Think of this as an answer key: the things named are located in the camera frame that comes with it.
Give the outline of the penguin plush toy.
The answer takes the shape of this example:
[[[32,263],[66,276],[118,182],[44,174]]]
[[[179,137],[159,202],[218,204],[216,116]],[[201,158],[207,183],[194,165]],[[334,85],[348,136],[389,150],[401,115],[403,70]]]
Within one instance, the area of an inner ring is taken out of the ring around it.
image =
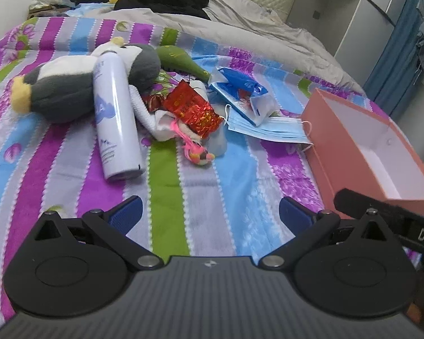
[[[36,113],[50,123],[70,123],[93,111],[93,68],[99,56],[115,52],[126,68],[128,83],[150,89],[161,69],[157,51],[148,44],[127,44],[122,37],[99,45],[89,55],[61,56],[14,77],[10,105],[14,112]]]

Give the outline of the light blue face mask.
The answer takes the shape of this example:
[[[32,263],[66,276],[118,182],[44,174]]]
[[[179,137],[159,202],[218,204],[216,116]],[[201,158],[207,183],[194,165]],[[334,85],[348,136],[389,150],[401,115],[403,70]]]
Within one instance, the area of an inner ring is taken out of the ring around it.
[[[266,118],[260,125],[251,124],[230,105],[225,106],[225,119],[229,131],[238,132],[245,136],[258,138],[268,142],[312,145],[309,133],[312,124],[286,116]]]

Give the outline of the white ribbed cloth toy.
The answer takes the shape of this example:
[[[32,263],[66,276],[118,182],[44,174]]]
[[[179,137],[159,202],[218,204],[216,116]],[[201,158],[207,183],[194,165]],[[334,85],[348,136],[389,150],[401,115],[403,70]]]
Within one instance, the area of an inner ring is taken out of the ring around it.
[[[179,136],[171,128],[171,123],[173,123],[175,118],[170,112],[159,109],[154,113],[150,113],[138,89],[133,85],[129,85],[128,88],[136,119],[157,141],[165,142]]]

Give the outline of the grey wardrobe cabinet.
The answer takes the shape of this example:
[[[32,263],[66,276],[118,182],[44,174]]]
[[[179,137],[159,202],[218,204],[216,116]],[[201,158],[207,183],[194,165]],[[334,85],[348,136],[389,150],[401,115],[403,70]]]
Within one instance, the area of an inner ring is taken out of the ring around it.
[[[406,0],[295,0],[287,22],[319,39],[363,86],[392,35]]]

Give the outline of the white spray can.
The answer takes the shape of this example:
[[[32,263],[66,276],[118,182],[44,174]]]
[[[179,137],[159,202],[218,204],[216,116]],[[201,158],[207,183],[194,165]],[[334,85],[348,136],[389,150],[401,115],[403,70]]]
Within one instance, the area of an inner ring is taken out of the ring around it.
[[[107,181],[144,171],[139,134],[124,61],[104,52],[93,69],[93,99],[99,155]]]

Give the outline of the blue white mask package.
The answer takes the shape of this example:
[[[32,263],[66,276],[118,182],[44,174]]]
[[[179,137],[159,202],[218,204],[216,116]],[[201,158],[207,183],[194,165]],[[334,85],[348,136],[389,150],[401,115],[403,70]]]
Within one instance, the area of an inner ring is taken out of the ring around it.
[[[280,109],[275,96],[267,88],[238,70],[215,68],[208,85],[252,125],[261,125]]]

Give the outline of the blue curtain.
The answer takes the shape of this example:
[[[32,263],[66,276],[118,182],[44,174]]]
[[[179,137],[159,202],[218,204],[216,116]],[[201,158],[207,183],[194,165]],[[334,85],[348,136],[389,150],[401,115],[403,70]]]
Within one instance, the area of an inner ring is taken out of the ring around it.
[[[406,0],[364,90],[368,98],[392,119],[397,119],[413,99],[416,84],[424,76],[417,56],[417,31],[421,16],[418,0]]]

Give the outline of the grey duvet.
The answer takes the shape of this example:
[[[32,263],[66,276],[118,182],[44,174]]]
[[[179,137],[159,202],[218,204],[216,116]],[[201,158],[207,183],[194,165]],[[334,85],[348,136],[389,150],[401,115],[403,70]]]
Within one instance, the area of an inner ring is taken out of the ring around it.
[[[322,78],[329,83],[364,93],[323,43],[303,28],[285,24],[276,12],[251,0],[209,0],[208,18],[152,12],[149,8],[113,11],[95,8],[88,18],[114,19],[173,28],[216,44],[236,47]]]

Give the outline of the clear plastic packet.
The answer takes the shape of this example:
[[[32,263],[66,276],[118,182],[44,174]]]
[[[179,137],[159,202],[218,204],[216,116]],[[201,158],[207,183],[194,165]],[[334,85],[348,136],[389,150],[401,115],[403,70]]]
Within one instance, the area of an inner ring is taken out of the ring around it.
[[[223,125],[209,135],[206,148],[215,158],[222,156],[227,151],[227,138]]]

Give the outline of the pink cardboard box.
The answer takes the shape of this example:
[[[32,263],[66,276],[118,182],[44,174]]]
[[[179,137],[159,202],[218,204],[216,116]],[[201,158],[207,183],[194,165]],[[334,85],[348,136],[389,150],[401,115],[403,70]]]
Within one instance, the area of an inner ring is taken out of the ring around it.
[[[301,115],[326,208],[344,188],[424,216],[424,163],[392,120],[316,89]]]

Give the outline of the striped colourful blanket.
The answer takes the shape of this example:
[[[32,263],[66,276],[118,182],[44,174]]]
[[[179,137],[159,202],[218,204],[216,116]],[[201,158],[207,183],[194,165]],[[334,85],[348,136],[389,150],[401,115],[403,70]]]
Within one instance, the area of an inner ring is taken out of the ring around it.
[[[267,44],[235,38],[219,25],[189,34],[141,22],[94,18],[32,18],[0,39],[0,326],[13,316],[3,272],[45,210],[79,217],[139,196],[144,214],[130,237],[162,258],[172,255],[253,256],[258,259],[291,239],[280,221],[285,196],[312,210],[323,207],[304,154],[293,145],[227,133],[227,150],[210,166],[184,157],[178,140],[156,142],[141,132],[147,171],[134,180],[104,179],[94,119],[50,125],[10,107],[14,77],[47,61],[89,54],[121,37],[132,44],[176,45],[206,70],[225,66],[272,90],[283,114],[302,112],[316,88],[379,113],[379,107],[347,84],[325,81],[284,57],[269,59]]]

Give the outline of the red foil snack packet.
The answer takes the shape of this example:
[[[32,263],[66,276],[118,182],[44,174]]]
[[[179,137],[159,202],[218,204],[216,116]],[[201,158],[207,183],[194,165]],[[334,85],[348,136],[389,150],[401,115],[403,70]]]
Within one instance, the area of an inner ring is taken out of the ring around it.
[[[184,80],[167,95],[163,106],[202,139],[217,131],[223,122],[211,104]]]

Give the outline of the dark red candy wrapper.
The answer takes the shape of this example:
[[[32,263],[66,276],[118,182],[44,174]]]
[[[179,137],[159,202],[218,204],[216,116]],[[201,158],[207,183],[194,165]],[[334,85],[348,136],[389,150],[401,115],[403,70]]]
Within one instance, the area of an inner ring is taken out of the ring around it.
[[[157,110],[165,110],[165,96],[162,94],[148,94],[142,96],[148,112],[153,113]]]

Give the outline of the pink flamingo toy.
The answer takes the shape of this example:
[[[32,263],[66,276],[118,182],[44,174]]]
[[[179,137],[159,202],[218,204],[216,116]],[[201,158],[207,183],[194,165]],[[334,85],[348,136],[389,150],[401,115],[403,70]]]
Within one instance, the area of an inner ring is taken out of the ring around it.
[[[210,153],[199,142],[195,142],[188,135],[186,135],[179,127],[178,120],[173,120],[171,122],[170,128],[184,142],[182,145],[182,148],[184,149],[184,155],[191,163],[204,166],[213,162],[215,159],[214,154]]]

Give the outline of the green plush massage hammer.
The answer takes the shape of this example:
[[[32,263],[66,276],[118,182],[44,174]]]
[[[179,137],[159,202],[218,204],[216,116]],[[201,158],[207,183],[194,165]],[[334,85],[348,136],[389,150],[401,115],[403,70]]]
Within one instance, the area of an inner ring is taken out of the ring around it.
[[[175,45],[164,45],[156,48],[161,67],[166,71],[187,73],[198,80],[207,82],[211,74],[194,62],[191,56]]]

